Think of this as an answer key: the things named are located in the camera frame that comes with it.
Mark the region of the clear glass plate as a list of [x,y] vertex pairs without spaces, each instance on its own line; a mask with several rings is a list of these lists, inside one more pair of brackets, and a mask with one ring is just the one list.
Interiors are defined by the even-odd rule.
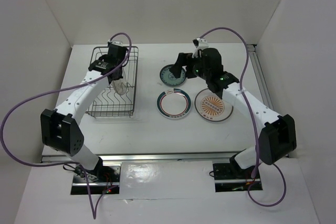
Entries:
[[112,87],[114,89],[114,91],[119,94],[119,95],[124,95],[126,94],[127,90],[128,90],[128,82],[126,80],[126,78],[124,77],[124,70],[123,68],[120,69],[121,70],[121,78],[118,80],[112,80],[111,84]]

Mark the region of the blue patterned plate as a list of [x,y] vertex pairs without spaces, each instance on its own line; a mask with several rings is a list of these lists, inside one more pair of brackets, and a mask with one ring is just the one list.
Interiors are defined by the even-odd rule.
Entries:
[[181,75],[179,78],[175,78],[175,76],[170,72],[170,68],[173,65],[166,65],[160,71],[160,79],[161,81],[169,86],[169,87],[178,87],[181,86],[186,80],[186,71],[182,68]]

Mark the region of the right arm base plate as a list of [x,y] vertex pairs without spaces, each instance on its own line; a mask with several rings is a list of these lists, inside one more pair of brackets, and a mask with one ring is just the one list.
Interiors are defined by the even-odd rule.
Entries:
[[234,172],[229,163],[214,163],[208,174],[214,179],[216,193],[247,191],[249,186],[250,190],[263,190],[260,174],[251,177],[254,168]]

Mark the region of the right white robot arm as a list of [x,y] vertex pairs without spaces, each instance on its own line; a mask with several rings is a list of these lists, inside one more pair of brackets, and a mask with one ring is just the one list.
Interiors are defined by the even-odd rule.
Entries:
[[280,115],[248,92],[237,77],[224,70],[217,49],[199,50],[197,57],[191,53],[179,53],[170,72],[178,78],[183,68],[187,78],[202,78],[212,93],[252,120],[256,144],[231,157],[229,172],[233,177],[242,177],[248,168],[260,163],[272,165],[296,149],[293,117]]

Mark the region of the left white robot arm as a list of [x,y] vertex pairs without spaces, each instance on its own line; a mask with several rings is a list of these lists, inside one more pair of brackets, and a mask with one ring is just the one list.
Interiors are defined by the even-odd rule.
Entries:
[[85,169],[91,181],[103,177],[102,159],[84,144],[79,127],[86,110],[112,81],[122,79],[122,67],[130,49],[121,42],[108,42],[108,52],[95,60],[72,94],[53,110],[45,109],[40,116],[43,144],[67,155]]

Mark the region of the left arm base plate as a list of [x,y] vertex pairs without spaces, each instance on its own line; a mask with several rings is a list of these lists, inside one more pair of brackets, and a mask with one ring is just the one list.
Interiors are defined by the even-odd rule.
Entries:
[[120,192],[120,173],[121,165],[112,165],[110,168],[113,170],[109,175],[104,174],[102,178],[97,178],[89,173],[87,173],[87,178],[85,178],[83,171],[79,166],[70,167],[69,169],[64,167],[64,170],[73,172],[74,176],[71,184],[71,195],[87,195],[87,181],[89,182],[90,191],[93,195],[99,195],[104,190],[107,190],[107,195],[116,195]]

